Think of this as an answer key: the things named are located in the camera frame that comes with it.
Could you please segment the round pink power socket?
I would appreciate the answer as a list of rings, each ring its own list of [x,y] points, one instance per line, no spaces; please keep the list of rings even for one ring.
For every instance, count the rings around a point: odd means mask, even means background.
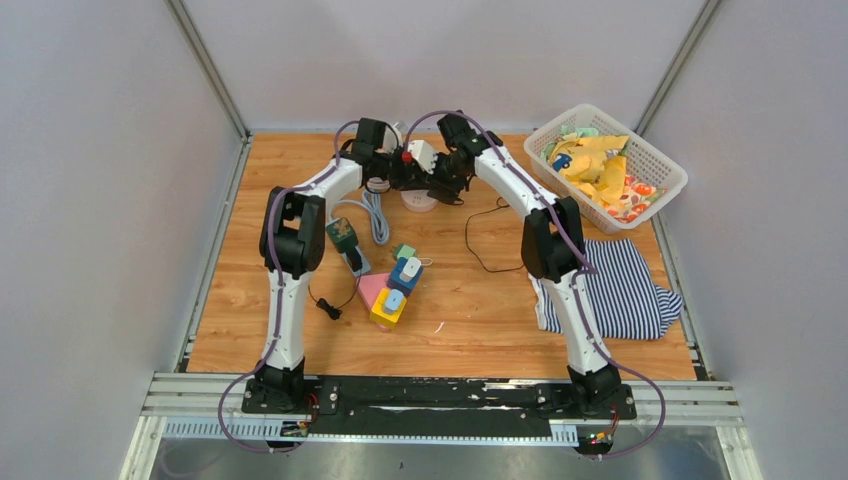
[[[413,213],[426,213],[439,205],[439,201],[430,197],[426,190],[402,191],[401,200],[404,207]]]

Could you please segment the dark green cube socket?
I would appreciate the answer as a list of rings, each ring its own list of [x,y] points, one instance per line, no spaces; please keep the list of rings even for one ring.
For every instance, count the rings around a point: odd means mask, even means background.
[[[359,244],[355,229],[346,217],[329,221],[325,230],[332,245],[340,254],[354,251]]]

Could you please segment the light blue power strip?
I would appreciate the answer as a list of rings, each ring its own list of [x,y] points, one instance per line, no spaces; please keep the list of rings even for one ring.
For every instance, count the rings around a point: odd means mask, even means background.
[[[372,270],[371,264],[359,246],[342,253],[342,258],[354,277],[369,274]]]

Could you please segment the white USB charger plug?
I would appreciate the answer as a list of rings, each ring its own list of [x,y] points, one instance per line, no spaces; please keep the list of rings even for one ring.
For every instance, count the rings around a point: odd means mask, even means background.
[[[399,277],[405,282],[411,282],[417,277],[421,269],[421,260],[417,257],[410,257],[409,259],[406,259],[406,263],[400,271]]]

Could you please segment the blue cube power socket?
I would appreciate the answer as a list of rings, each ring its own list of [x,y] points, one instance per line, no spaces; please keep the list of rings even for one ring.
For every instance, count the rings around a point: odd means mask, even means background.
[[[423,264],[418,257],[401,257],[389,274],[387,287],[390,290],[398,290],[405,297],[409,297],[423,271]]]

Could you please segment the light blue small charger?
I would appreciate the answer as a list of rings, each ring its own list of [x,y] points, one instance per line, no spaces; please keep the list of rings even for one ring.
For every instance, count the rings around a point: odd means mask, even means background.
[[[399,312],[405,305],[406,297],[401,290],[388,289],[383,301],[382,311],[387,314],[395,314]]]

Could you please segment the yellow cube power socket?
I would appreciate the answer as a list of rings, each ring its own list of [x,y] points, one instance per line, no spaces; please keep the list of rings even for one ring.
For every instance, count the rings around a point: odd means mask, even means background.
[[[378,294],[369,314],[375,324],[393,330],[407,304],[407,298],[401,290],[383,288]]]

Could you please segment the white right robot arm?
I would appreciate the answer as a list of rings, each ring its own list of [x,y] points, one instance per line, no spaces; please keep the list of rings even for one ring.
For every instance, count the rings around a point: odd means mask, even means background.
[[[595,268],[585,256],[576,202],[532,179],[494,133],[462,111],[434,115],[447,152],[431,153],[405,137],[390,153],[390,171],[401,177],[393,187],[428,189],[452,203],[472,178],[491,186],[523,221],[523,265],[552,301],[566,341],[571,384],[565,400],[551,402],[551,409],[573,408],[589,418],[623,415],[630,395],[589,305],[585,277]]]

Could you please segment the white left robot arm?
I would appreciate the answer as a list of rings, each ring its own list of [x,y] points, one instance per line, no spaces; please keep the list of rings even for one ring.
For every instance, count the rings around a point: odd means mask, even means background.
[[[334,148],[329,163],[309,180],[269,194],[260,254],[268,270],[270,305],[266,344],[245,387],[242,410],[287,414],[305,410],[304,312],[313,273],[325,252],[327,209],[372,177],[387,177],[401,148],[398,128],[362,118],[354,139]]]

